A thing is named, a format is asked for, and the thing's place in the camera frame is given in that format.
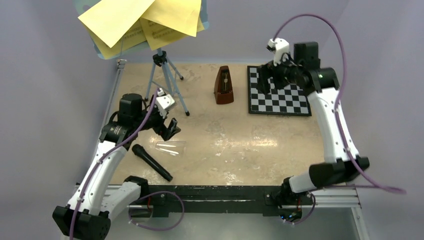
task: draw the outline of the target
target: chessboard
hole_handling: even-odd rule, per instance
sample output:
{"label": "chessboard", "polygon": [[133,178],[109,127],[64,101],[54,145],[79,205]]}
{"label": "chessboard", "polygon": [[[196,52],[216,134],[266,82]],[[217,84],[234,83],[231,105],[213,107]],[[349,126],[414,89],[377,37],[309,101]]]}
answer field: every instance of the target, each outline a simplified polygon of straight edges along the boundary
{"label": "chessboard", "polygon": [[269,94],[257,89],[258,71],[256,66],[247,66],[248,107],[250,114],[311,116],[311,107],[303,90],[294,84],[276,89],[273,78],[268,79]]}

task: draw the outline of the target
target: table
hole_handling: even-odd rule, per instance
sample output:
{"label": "table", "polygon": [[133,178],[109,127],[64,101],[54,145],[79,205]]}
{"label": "table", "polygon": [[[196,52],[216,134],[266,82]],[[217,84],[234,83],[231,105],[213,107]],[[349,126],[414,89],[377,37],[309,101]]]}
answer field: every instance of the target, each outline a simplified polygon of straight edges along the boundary
{"label": "table", "polygon": [[[311,117],[253,115],[248,113],[247,64],[228,64],[234,102],[217,105],[214,83],[224,64],[175,64],[178,81],[190,116],[179,104],[168,115],[176,118],[181,132],[172,141],[186,141],[183,156],[155,149],[162,141],[153,130],[142,131],[133,144],[142,145],[173,176],[167,182],[132,151],[117,167],[110,184],[122,184],[130,175],[143,177],[151,185],[256,185],[278,186],[284,178],[308,170],[324,161],[323,142],[313,109]],[[127,63],[113,109],[123,94],[144,95],[151,63]],[[164,83],[156,69],[154,81]]]}

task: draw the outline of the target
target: gray backdrop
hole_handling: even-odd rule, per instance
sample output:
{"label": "gray backdrop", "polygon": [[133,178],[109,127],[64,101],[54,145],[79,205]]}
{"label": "gray backdrop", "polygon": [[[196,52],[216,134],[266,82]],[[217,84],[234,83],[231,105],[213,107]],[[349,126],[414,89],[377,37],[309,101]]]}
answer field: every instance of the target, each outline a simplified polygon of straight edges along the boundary
{"label": "gray backdrop", "polygon": [[[312,12],[336,23],[349,64],[343,108],[358,149],[370,158],[367,172],[408,190],[407,196],[359,191],[371,238],[419,239],[423,10],[419,0],[209,0],[210,28],[165,49],[175,62],[262,62],[272,57],[268,39],[289,17]],[[57,239],[52,211],[88,168],[116,63],[96,56],[72,1],[0,0],[0,31],[0,235]],[[323,65],[341,76],[340,52],[324,23],[298,19],[280,36],[319,42]],[[151,55],[146,49],[128,59],[150,61]],[[317,214],[317,223],[328,221]],[[117,231],[111,237],[125,238]],[[340,239],[330,236],[321,237]]]}

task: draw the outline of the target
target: light blue tripod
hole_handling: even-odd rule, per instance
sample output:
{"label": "light blue tripod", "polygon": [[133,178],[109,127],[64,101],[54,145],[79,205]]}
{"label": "light blue tripod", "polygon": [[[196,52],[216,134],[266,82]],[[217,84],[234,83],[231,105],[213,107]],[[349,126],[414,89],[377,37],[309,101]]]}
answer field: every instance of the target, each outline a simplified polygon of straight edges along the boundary
{"label": "light blue tripod", "polygon": [[[168,66],[168,64],[171,65],[172,69],[175,71],[175,74],[178,75],[179,79],[181,79],[181,80],[184,79],[184,77],[177,70],[175,65],[167,57],[167,52],[162,51],[161,48],[158,48],[157,54],[155,54],[153,56],[153,65],[151,66],[150,80],[148,81],[147,93],[145,95],[145,100],[147,101],[149,99],[150,88],[152,86],[152,83],[154,83],[156,86],[164,89],[166,92],[171,94],[171,96],[174,96],[174,94],[176,93],[178,95],[179,101],[182,104],[182,107],[184,108],[185,115],[190,116],[190,112],[187,109],[186,104],[184,103],[183,96],[181,95],[180,90],[178,89],[177,82],[175,81],[175,77],[172,75],[170,66]],[[163,76],[165,77],[167,89],[164,88],[163,86],[159,85],[157,82],[153,81],[153,75],[155,74],[156,65],[162,68],[162,72],[163,72]]]}

